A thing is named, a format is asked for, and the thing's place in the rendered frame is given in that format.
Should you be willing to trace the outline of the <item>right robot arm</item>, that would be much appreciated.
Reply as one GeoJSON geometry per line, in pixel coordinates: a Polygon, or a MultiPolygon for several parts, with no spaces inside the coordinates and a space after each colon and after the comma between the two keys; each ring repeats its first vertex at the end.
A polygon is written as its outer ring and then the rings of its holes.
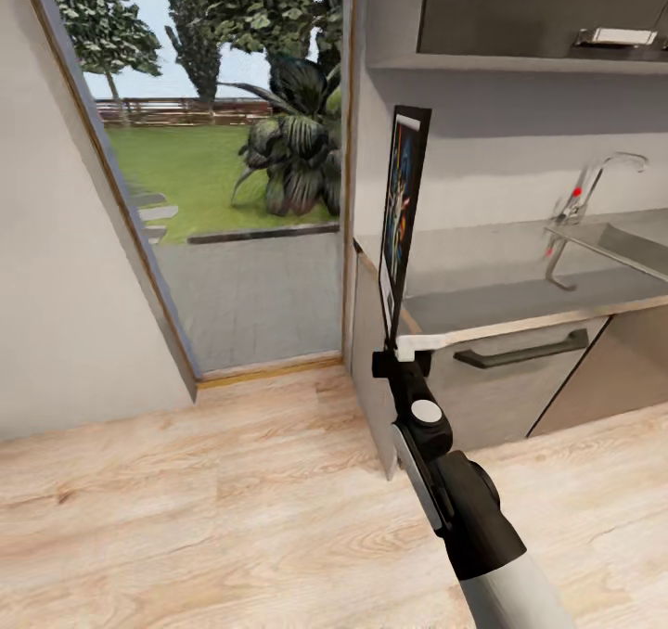
{"type": "Polygon", "coordinates": [[[391,437],[401,466],[446,553],[476,629],[580,629],[500,511],[495,483],[462,451],[434,399],[430,350],[444,335],[399,335],[372,353],[372,376],[388,378],[398,418],[391,437]]]}

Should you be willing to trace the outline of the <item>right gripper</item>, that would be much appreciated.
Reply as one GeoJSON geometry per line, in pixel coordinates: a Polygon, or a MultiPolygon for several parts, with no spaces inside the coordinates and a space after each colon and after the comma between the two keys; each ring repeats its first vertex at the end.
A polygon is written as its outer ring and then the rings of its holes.
{"type": "Polygon", "coordinates": [[[393,384],[403,377],[430,376],[430,350],[416,350],[414,362],[399,362],[394,350],[387,348],[384,352],[372,353],[372,376],[374,378],[388,378],[393,392],[393,384]]]}

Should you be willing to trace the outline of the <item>poster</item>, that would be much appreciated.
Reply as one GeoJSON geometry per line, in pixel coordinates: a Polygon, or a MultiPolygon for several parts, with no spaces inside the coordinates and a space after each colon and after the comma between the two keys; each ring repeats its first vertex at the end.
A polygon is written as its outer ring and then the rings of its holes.
{"type": "Polygon", "coordinates": [[[379,296],[387,345],[395,350],[431,109],[395,105],[379,256],[379,296]]]}

